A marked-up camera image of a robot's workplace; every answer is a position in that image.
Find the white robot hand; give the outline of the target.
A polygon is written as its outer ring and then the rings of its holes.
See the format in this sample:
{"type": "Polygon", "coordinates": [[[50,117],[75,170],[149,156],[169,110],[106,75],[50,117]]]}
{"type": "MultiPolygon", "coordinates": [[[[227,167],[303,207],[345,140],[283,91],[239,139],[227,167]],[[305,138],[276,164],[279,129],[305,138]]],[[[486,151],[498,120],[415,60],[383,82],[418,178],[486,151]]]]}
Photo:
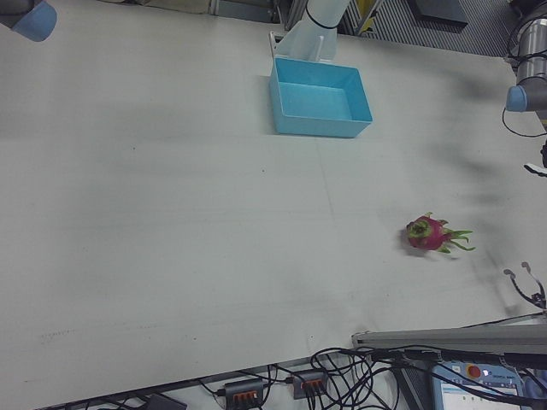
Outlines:
{"type": "Polygon", "coordinates": [[[532,272],[531,266],[528,261],[523,261],[521,263],[521,267],[525,270],[526,274],[537,285],[538,290],[536,292],[530,293],[530,294],[525,293],[524,290],[518,285],[516,274],[511,269],[504,269],[503,274],[509,278],[515,291],[523,300],[533,305],[534,307],[542,311],[545,311],[546,310],[546,289],[544,287],[544,284],[539,279],[539,277],[532,272]]]}

